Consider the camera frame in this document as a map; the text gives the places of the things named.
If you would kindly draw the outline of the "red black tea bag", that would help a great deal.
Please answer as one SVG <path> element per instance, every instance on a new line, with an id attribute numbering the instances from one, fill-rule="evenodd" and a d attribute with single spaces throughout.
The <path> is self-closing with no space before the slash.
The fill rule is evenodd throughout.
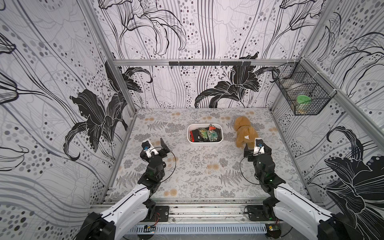
<path id="1" fill-rule="evenodd" d="M 210 132 L 215 132 L 216 129 L 217 129 L 217 128 L 216 128 L 214 125 L 210 124 L 210 126 L 209 126 L 209 131 L 210 131 Z"/>

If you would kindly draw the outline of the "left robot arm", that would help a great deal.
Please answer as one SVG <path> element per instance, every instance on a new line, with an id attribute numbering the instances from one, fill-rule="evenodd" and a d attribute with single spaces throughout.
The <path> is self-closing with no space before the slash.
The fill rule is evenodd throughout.
<path id="1" fill-rule="evenodd" d="M 160 143 L 156 148 L 150 140 L 142 142 L 140 158 L 148 165 L 137 185 L 112 207 L 99 214 L 89 214 L 75 240 L 119 240 L 136 224 L 155 216 L 156 202 L 150 197 L 166 175 L 163 159 L 171 152 L 163 139 Z"/>

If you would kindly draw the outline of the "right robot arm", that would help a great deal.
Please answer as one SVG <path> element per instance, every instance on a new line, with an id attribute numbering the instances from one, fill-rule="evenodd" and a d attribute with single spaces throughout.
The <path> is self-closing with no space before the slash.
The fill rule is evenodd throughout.
<path id="1" fill-rule="evenodd" d="M 244 148 L 244 158 L 253 163 L 255 178 L 269 198 L 263 201 L 267 219 L 282 220 L 309 240 L 362 240 L 364 237 L 342 213 L 333 214 L 295 191 L 275 173 L 272 150 L 262 139 Z"/>

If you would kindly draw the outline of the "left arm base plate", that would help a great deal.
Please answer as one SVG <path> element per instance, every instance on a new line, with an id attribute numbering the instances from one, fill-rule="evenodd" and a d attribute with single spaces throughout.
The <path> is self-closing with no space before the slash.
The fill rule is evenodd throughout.
<path id="1" fill-rule="evenodd" d="M 169 219 L 170 206 L 155 206 L 149 208 L 146 218 L 142 222 L 167 222 Z"/>

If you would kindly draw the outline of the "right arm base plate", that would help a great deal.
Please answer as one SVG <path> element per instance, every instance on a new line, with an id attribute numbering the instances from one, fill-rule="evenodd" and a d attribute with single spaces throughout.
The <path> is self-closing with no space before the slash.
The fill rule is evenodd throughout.
<path id="1" fill-rule="evenodd" d="M 273 208 L 264 205 L 247 205 L 244 208 L 244 213 L 248 216 L 249 220 L 252 222 L 259 221 L 275 221 L 277 222 L 277 217 L 273 212 Z"/>

